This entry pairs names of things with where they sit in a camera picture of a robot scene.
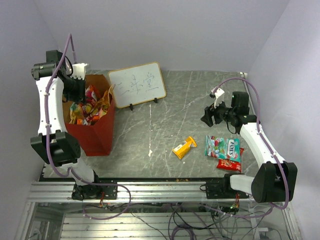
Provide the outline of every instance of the black bracket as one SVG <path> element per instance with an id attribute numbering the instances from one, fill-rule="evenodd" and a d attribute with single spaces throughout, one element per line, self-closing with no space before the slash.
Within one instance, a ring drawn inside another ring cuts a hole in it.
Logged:
<path id="1" fill-rule="evenodd" d="M 80 158 L 80 145 L 78 140 L 65 131 L 57 131 L 49 136 L 50 140 L 50 152 L 53 163 L 56 167 L 60 167 L 63 164 L 76 163 Z M 39 156 L 49 164 L 46 148 L 46 136 L 41 133 L 39 136 L 32 137 L 30 139 L 31 147 L 39 154 Z"/>
<path id="2" fill-rule="evenodd" d="M 207 199 L 235 199 L 237 193 L 239 198 L 247 199 L 249 196 L 245 192 L 231 188 L 230 176 L 233 174 L 238 173 L 227 173 L 224 177 L 215 177 L 201 186 L 200 190 L 205 191 Z"/>
<path id="3" fill-rule="evenodd" d="M 45 52 L 45 56 L 46 62 L 35 64 L 31 70 L 31 74 L 36 81 L 39 81 L 40 78 L 50 77 L 58 66 L 63 54 L 58 50 L 51 50 Z M 63 96 L 66 101 L 86 103 L 86 81 L 84 79 L 71 78 L 70 75 L 67 75 L 65 59 L 57 72 L 57 76 L 63 81 Z"/>
<path id="4" fill-rule="evenodd" d="M 116 184 L 113 180 L 99 180 L 96 173 L 94 173 L 94 182 L 99 184 Z M 90 200 L 90 199 L 105 199 L 115 200 L 117 199 L 118 187 L 117 186 L 96 186 L 96 185 L 83 185 L 79 186 L 75 184 L 71 198 L 73 200 Z"/>
<path id="5" fill-rule="evenodd" d="M 292 162 L 281 164 L 289 188 L 289 201 L 294 197 L 298 169 Z M 284 202 L 286 191 L 279 166 L 271 162 L 263 163 L 251 184 L 251 192 L 257 203 Z"/>

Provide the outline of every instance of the green candy package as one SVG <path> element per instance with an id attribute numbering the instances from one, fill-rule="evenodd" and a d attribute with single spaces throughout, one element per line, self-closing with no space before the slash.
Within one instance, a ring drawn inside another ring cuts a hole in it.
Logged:
<path id="1" fill-rule="evenodd" d="M 217 159 L 240 162 L 240 141 L 238 138 L 229 139 L 206 135 L 204 154 Z"/>

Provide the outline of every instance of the white wall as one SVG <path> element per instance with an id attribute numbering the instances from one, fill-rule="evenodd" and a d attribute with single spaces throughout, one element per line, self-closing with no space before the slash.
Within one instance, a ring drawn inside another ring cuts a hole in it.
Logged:
<path id="1" fill-rule="evenodd" d="M 248 74 L 268 138 L 298 167 L 292 202 L 306 240 L 320 236 L 319 63 L 320 1 L 291 0 Z"/>
<path id="2" fill-rule="evenodd" d="M 30 146 L 40 118 L 31 68 L 52 49 L 57 44 L 33 1 L 0 0 L 0 239 L 14 239 L 43 166 Z"/>
<path id="3" fill-rule="evenodd" d="M 35 0 L 58 46 L 118 69 L 248 72 L 289 0 Z"/>

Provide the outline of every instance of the red snack package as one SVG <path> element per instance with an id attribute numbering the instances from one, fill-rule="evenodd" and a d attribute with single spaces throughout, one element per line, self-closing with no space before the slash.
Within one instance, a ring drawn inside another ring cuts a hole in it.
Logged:
<path id="1" fill-rule="evenodd" d="M 240 156 L 244 152 L 244 148 L 240 147 Z M 239 171 L 241 173 L 241 162 L 231 161 L 229 159 L 219 159 L 219 163 L 216 166 L 217 169 Z"/>
<path id="2" fill-rule="evenodd" d="M 86 118 L 90 115 L 94 106 L 97 104 L 97 101 L 100 99 L 99 91 L 95 88 L 95 86 L 90 85 L 85 90 L 85 105 L 82 106 L 83 115 Z"/>

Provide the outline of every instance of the snack bag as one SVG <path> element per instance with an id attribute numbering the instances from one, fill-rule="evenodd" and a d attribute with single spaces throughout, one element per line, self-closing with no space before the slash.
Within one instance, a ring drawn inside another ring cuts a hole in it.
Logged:
<path id="1" fill-rule="evenodd" d="M 218 159 L 240 162 L 240 141 L 238 138 L 229 139 L 206 135 L 204 154 Z"/>
<path id="2" fill-rule="evenodd" d="M 244 152 L 244 148 L 240 148 L 240 157 Z M 231 161 L 228 159 L 219 159 L 219 163 L 216 166 L 217 169 L 231 170 L 231 171 L 239 171 L 241 173 L 241 162 L 239 161 Z"/>
<path id="3" fill-rule="evenodd" d="M 72 103 L 70 106 L 70 124 L 78 124 L 78 120 L 84 119 L 84 110 L 82 104 Z"/>
<path id="4" fill-rule="evenodd" d="M 103 115 L 107 114 L 110 106 L 109 102 L 109 92 L 105 91 L 102 98 L 95 103 L 95 105 L 91 109 L 91 112 L 86 116 L 85 119 L 87 120 L 87 122 L 97 122 Z"/>
<path id="5" fill-rule="evenodd" d="M 93 85 L 90 85 L 85 90 L 85 105 L 82 106 L 83 114 L 85 117 L 87 117 L 91 113 L 92 109 L 95 107 L 99 99 L 99 91 Z"/>

